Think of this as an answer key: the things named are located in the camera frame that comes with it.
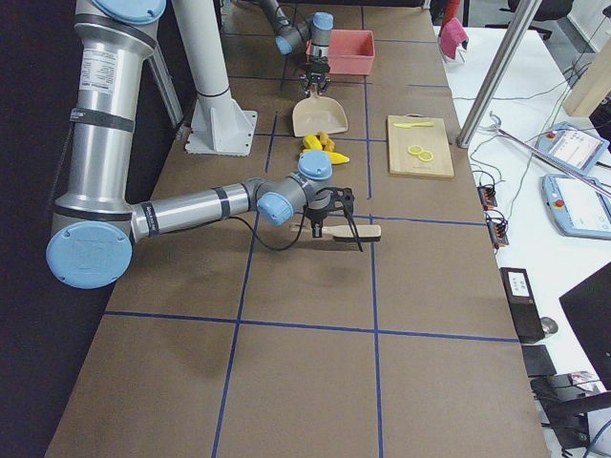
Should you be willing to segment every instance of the red plastic bin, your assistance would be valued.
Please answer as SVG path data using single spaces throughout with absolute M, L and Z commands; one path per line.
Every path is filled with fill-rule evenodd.
M 331 74 L 370 74 L 374 57 L 371 31 L 331 31 L 328 46 Z

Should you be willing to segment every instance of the dustpan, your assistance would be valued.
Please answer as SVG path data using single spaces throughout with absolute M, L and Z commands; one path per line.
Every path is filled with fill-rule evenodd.
M 339 134 L 348 130 L 348 119 L 337 100 L 320 97 L 316 90 L 310 90 L 309 97 L 293 109 L 293 130 L 295 136 L 306 136 L 318 132 Z

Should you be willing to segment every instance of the white support column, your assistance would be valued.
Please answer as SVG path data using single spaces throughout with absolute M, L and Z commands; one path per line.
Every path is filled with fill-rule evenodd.
M 231 97 L 221 37 L 212 0 L 172 2 L 184 50 L 198 91 L 189 153 L 247 156 L 256 112 L 243 111 Z

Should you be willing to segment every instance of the black cable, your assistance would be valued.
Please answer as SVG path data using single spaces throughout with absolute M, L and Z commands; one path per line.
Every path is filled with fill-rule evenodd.
M 600 124 L 598 126 L 589 127 L 589 128 L 586 128 L 586 129 L 572 129 L 572 128 L 571 129 L 569 129 L 569 128 L 554 129 L 554 130 L 551 130 L 551 131 L 542 132 L 540 134 L 532 136 L 528 140 L 526 140 L 526 143 L 528 143 L 529 141 L 533 141 L 535 138 L 538 138 L 540 136 L 548 135 L 548 134 L 551 134 L 551 133 L 554 133 L 554 132 L 561 132 L 561 131 L 577 131 L 577 132 L 592 131 L 592 130 L 599 129 L 600 127 L 604 127 L 604 126 L 606 126 L 609 123 L 611 123 L 611 119 L 609 119 L 608 121 L 603 122 L 602 124 Z M 532 153 L 530 153 L 529 157 L 528 157 L 528 162 L 526 163 L 526 168 L 524 169 L 524 172 L 522 173 L 522 176 L 520 177 L 519 185 L 517 186 L 516 194 L 510 200 L 509 215 L 507 217 L 507 220 L 511 219 L 512 215 L 514 214 L 514 203 L 516 202 L 516 199 L 517 199 L 520 191 L 522 190 L 522 186 L 524 184 L 524 178 L 526 178 L 526 174 L 528 173 L 528 170 L 530 169 L 531 163 L 533 161 L 533 157 L 534 157 L 534 155 Z
M 61 175 L 61 169 L 64 167 L 64 162 L 66 160 L 66 155 L 68 154 L 68 148 L 70 147 L 70 140 L 72 139 L 74 134 L 74 122 L 70 121 L 70 126 L 68 127 L 68 133 L 66 134 L 66 138 L 64 139 L 64 145 L 61 149 L 61 156 L 57 161 L 57 166 L 55 167 L 55 174 L 53 175 L 53 185 L 51 187 L 51 195 L 49 196 L 49 201 L 47 202 L 47 209 L 49 213 L 53 211 L 53 202 L 55 200 L 55 193 L 57 192 L 57 183 L 59 182 L 59 176 Z
M 324 191 L 330 191 L 331 193 L 337 193 L 338 191 L 344 191 L 344 190 L 342 188 L 338 188 L 335 186 L 327 186 L 317 191 L 316 196 L 323 193 Z M 352 233 L 352 236 L 354 237 L 354 240 L 356 241 L 356 244 L 359 247 L 359 251 L 363 253 L 363 244 L 361 243 L 361 237 L 359 236 L 359 230 L 356 227 L 356 222 L 354 222 L 354 217 L 352 216 L 352 212 L 350 212 L 348 208 L 346 208 L 346 205 L 343 202 L 342 202 L 342 206 L 337 208 L 336 210 L 342 210 L 344 212 L 344 218 L 346 218 L 346 221 L 348 222 L 348 228 L 350 229 L 350 232 Z
M 596 35 L 597 31 L 599 31 L 600 27 L 602 27 L 602 24 L 604 23 L 606 17 L 603 17 L 602 20 L 600 21 L 599 25 L 596 27 L 596 29 L 594 30 L 594 32 L 590 35 L 590 38 L 588 38 L 588 41 L 585 43 L 585 45 L 583 46 L 583 51 L 581 51 L 577 61 L 575 62 L 575 64 L 573 65 L 573 71 L 571 72 L 571 74 L 569 75 L 569 77 L 567 78 L 567 81 L 571 81 L 571 79 L 573 78 L 573 76 L 575 76 L 577 74 L 577 65 L 579 64 L 579 62 L 581 61 L 581 58 L 585 55 L 585 52 L 588 50 L 590 43 L 592 42 L 592 39 L 594 38 L 594 35 Z M 567 85 L 567 87 L 565 88 L 565 90 L 562 92 L 562 95 L 560 96 L 560 98 L 558 99 L 558 101 L 556 102 L 557 107 L 555 107 L 555 109 L 552 111 L 552 113 L 550 114 L 550 117 L 548 117 L 545 120 L 545 124 L 543 124 L 543 129 L 545 129 L 545 126 L 547 125 L 548 121 L 550 120 L 550 118 L 552 117 L 552 115 L 554 116 L 551 122 L 551 125 L 554 125 L 554 123 L 556 122 L 556 118 L 558 117 L 558 113 L 560 112 L 560 108 L 562 107 L 562 103 L 564 103 L 564 100 L 566 100 L 566 98 L 569 96 L 569 93 L 571 93 L 570 91 L 570 86 Z
M 492 183 L 482 184 L 481 176 L 480 176 L 479 180 L 477 181 L 477 189 L 484 188 L 486 190 L 486 196 L 488 198 L 493 198 L 494 196 L 496 196 L 496 182 L 492 174 L 489 174 L 485 170 L 471 170 L 471 172 L 473 174 L 482 174 L 482 175 L 486 175 L 490 177 L 490 180 L 492 181 Z
M 611 427 L 611 420 L 605 423 L 602 426 L 602 428 L 599 429 L 599 432 L 596 433 L 596 435 L 594 436 L 594 439 L 592 439 L 592 441 L 590 442 L 590 445 L 586 449 L 585 453 L 583 453 L 583 458 L 587 458 L 590 455 L 590 452 L 594 448 L 594 444 L 600 439 L 600 437 L 602 436 L 602 434 L 606 431 L 608 427 Z
M 256 240 L 257 240 L 257 241 L 258 241 L 258 242 L 259 242 L 261 245 L 263 245 L 265 248 L 267 248 L 268 250 L 271 250 L 271 251 L 285 251 L 285 250 L 289 249 L 290 247 L 292 247 L 292 246 L 293 246 L 295 243 L 297 243 L 297 241 L 299 240 L 299 237 L 302 235 L 302 231 L 303 231 L 303 229 L 304 229 L 304 220 L 306 219 L 306 209 L 304 208 L 304 212 L 302 213 L 302 220 L 301 220 L 301 222 L 299 223 L 299 231 L 297 232 L 297 237 L 296 237 L 296 238 L 295 238 L 295 239 L 294 239 L 294 240 L 293 240 L 291 243 L 289 243 L 288 245 L 286 245 L 286 246 L 280 246 L 280 247 L 278 247 L 278 246 L 272 246 L 272 245 L 269 245 L 268 243 L 266 243 L 265 241 L 263 241 L 263 240 L 262 240 L 262 239 L 261 239 L 261 238 L 260 238 L 260 237 L 257 235 L 257 231 L 255 230 L 255 228 L 254 228 L 254 227 L 252 227 L 252 226 L 250 225 L 250 223 L 249 223 L 247 220 L 242 219 L 242 218 L 240 218 L 240 217 L 229 217 L 229 219 L 236 219 L 236 220 L 238 220 L 238 221 L 241 221 L 243 224 L 245 224 L 245 225 L 246 225 L 246 227 L 248 227 L 248 229 L 250 229 L 250 232 L 252 232 L 252 235 L 254 236 L 254 238 L 255 238 L 255 239 L 256 239 Z
M 541 93 L 536 93 L 533 95 L 529 95 L 527 97 L 493 97 L 493 100 L 530 100 L 531 98 L 539 97 L 540 95 L 545 95 L 553 91 L 555 88 L 566 84 L 566 80 L 559 82 L 552 89 L 548 89 L 547 91 L 543 91 Z M 452 97 L 452 100 L 475 100 L 476 97 Z
M 493 217 L 489 214 L 489 212 L 495 212 L 498 214 L 498 217 Z M 507 235 L 507 231 L 509 230 L 509 220 L 505 218 L 505 216 L 494 208 L 490 208 L 485 211 L 486 213 L 486 222 L 492 222 L 495 224 L 498 229 L 498 234 L 502 237 Z
M 291 21 L 291 26 L 295 27 L 295 19 L 297 19 L 297 16 L 299 16 L 302 20 L 302 22 L 307 21 L 307 18 L 299 11 L 299 7 L 296 5 L 284 5 L 285 7 L 289 8 L 290 10 L 293 10 L 293 20 Z M 276 8 L 276 11 L 274 11 L 274 15 L 276 17 L 278 17 L 278 11 L 281 10 L 283 7 L 278 5 L 278 8 Z
M 479 148 L 481 148 L 482 146 L 484 146 L 486 143 L 494 140 L 495 138 L 498 138 L 502 136 L 501 134 L 496 134 L 491 136 L 490 138 L 482 141 L 481 143 L 479 143 L 475 149 L 469 154 L 469 159 L 471 160 L 471 162 L 474 162 L 475 164 L 481 164 L 481 165 L 485 165 L 486 167 L 490 167 L 491 169 L 494 169 L 498 172 L 498 181 L 496 182 L 496 184 L 500 184 L 505 182 L 505 180 L 503 179 L 503 173 L 500 171 L 500 169 L 496 166 L 494 166 L 493 164 L 489 164 L 487 162 L 484 162 L 483 160 L 480 159 L 475 159 L 475 153 L 477 153 L 479 151 Z

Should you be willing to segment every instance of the brown table surface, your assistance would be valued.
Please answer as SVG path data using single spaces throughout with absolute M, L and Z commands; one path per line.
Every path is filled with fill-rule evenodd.
M 466 152 L 451 146 L 453 179 L 388 173 L 388 115 L 443 117 L 450 140 L 459 129 L 428 12 L 298 15 L 316 9 L 376 39 L 371 75 L 337 76 L 327 95 L 350 122 L 334 183 L 382 240 L 359 253 L 304 234 L 275 253 L 235 220 L 144 240 L 47 456 L 549 456 Z M 177 142 L 154 198 L 295 169 L 295 63 L 256 7 L 227 12 L 232 94 L 259 112 L 252 152 L 191 156 Z M 271 243 L 293 237 L 257 222 Z

